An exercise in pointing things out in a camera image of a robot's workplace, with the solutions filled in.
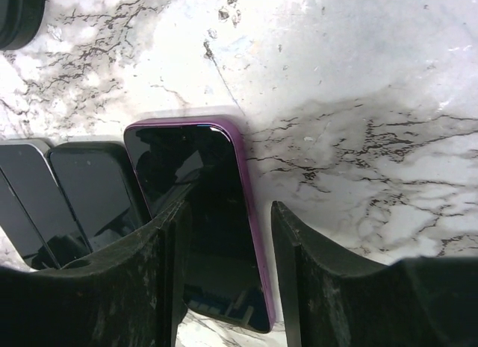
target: black smartphone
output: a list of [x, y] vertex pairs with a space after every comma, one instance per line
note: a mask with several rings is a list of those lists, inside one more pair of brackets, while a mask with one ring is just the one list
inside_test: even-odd
[[58, 186], [97, 251], [145, 225], [149, 213], [125, 147], [64, 143], [48, 152]]
[[10, 191], [16, 200], [10, 204], [16, 205], [18, 212], [7, 218], [7, 211], [2, 211], [0, 219], [10, 222], [1, 226], [34, 269], [60, 268], [91, 253], [47, 164], [48, 149], [41, 140], [0, 145], [3, 190]]
[[152, 119], [126, 128], [124, 137], [151, 216], [179, 194], [191, 206], [187, 306], [270, 331], [275, 316], [269, 276], [236, 127], [220, 117]]

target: marble surface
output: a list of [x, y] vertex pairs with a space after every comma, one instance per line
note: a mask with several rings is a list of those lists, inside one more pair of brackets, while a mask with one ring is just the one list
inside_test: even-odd
[[[121, 140], [139, 119], [230, 116], [279, 318], [272, 200], [382, 263], [477, 256], [478, 0], [227, 1], [48, 0], [37, 38], [0, 54], [1, 139]], [[190, 314], [179, 342], [285, 336]]]

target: purple smartphone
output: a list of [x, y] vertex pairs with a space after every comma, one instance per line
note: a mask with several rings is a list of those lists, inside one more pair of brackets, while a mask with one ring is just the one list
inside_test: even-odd
[[239, 130], [218, 116], [147, 119], [124, 137], [151, 216], [179, 194], [190, 203], [186, 305], [269, 332], [274, 303]]

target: black round object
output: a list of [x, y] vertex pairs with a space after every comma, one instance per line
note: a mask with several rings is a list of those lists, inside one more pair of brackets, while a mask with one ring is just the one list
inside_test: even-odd
[[45, 0], [0, 0], [0, 50], [16, 50], [33, 40]]

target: purple phone frame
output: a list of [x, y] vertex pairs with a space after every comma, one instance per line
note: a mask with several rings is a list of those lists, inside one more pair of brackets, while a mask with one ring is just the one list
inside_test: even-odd
[[269, 327], [272, 330], [276, 322], [276, 309], [274, 307], [272, 289], [270, 287], [270, 275], [267, 268], [267, 259], [265, 256], [264, 244], [262, 241], [261, 230], [259, 228], [257, 211], [254, 204], [254, 195], [252, 193], [252, 185], [247, 169], [246, 150], [242, 134], [234, 123], [222, 116], [204, 116], [204, 117], [185, 117], [185, 118], [164, 118], [164, 119], [144, 119], [135, 122], [125, 129], [125, 134], [130, 128], [146, 128], [146, 127], [178, 127], [184, 125], [210, 125], [220, 129], [232, 142], [232, 147], [238, 162], [240, 182], [242, 183], [244, 191], [244, 200], [246, 201], [247, 215], [249, 226], [251, 229], [252, 241], [254, 243], [255, 258], [258, 262], [259, 275], [262, 283], [262, 290], [264, 291], [264, 298], [266, 301], [267, 315], [269, 317]]

